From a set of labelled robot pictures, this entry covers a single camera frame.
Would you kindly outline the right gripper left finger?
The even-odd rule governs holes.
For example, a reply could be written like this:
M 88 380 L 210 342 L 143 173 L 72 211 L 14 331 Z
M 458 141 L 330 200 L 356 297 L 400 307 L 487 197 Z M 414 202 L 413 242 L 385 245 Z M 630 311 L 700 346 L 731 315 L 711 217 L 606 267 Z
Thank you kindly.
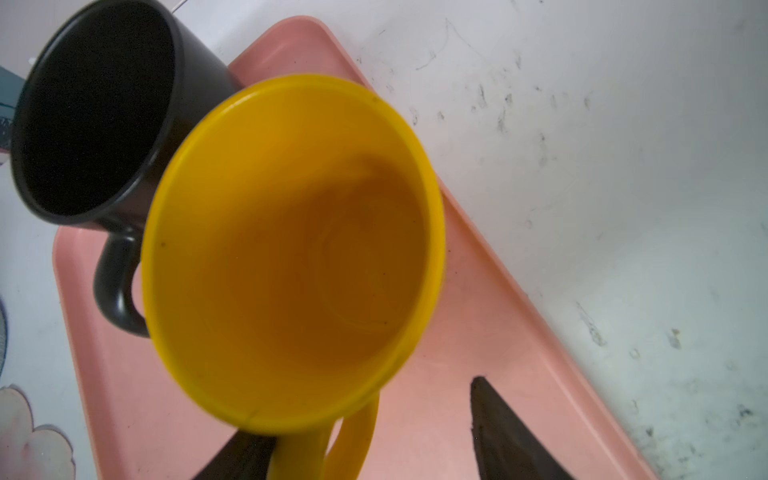
M 266 480 L 276 443 L 276 437 L 238 430 L 194 480 Z

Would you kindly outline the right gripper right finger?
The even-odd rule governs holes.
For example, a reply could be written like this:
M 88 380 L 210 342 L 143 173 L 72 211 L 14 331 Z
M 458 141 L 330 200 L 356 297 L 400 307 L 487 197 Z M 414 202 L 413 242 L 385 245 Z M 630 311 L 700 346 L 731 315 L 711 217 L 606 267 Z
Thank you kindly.
M 482 480 L 572 479 L 483 376 L 471 382 L 470 405 Z

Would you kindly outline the pink flower resin coaster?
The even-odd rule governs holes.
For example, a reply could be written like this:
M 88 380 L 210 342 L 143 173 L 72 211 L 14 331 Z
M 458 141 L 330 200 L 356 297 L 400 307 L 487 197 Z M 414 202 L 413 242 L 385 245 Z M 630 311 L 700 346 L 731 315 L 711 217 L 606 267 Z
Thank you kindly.
M 49 427 L 34 427 L 25 396 L 1 389 L 1 480 L 69 479 L 76 475 L 67 438 Z

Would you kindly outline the yellow mug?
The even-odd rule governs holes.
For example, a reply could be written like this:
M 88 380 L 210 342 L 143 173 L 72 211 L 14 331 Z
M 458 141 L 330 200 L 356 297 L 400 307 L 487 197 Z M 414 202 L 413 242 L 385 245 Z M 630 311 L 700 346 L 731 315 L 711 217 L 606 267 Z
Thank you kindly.
M 357 83 L 289 75 L 227 99 L 174 154 L 144 312 L 198 406 L 277 438 L 270 478 L 355 479 L 445 266 L 439 182 L 407 122 Z

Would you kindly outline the blue woven round coaster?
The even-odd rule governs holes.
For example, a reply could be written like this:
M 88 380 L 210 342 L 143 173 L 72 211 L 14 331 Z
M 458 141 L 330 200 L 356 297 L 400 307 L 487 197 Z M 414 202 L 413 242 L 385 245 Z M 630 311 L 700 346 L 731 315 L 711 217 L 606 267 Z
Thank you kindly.
M 8 318 L 2 299 L 0 302 L 0 373 L 4 370 L 8 351 Z

